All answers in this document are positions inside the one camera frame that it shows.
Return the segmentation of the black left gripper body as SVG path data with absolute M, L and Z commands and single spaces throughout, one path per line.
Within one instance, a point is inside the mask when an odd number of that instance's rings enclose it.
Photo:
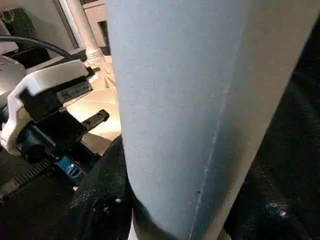
M 85 127 L 67 110 L 64 103 L 92 90 L 88 82 L 69 82 L 40 93 L 24 89 L 18 94 L 31 121 L 17 138 L 17 150 L 30 163 L 55 160 L 80 145 Z

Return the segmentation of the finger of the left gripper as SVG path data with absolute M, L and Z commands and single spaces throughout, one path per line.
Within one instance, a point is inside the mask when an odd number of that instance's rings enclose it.
M 101 123 L 106 122 L 109 119 L 109 117 L 109 113 L 104 109 L 101 109 L 96 114 L 84 120 L 81 124 L 85 127 L 85 133 L 88 133 Z

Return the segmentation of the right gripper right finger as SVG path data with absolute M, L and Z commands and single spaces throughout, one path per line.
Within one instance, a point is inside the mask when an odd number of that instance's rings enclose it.
M 269 170 L 252 164 L 224 223 L 233 240 L 318 240 Z

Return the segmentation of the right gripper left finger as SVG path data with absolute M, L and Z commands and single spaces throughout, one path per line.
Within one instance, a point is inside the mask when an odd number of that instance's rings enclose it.
M 132 219 L 123 138 L 117 136 L 70 204 L 72 240 L 126 240 Z

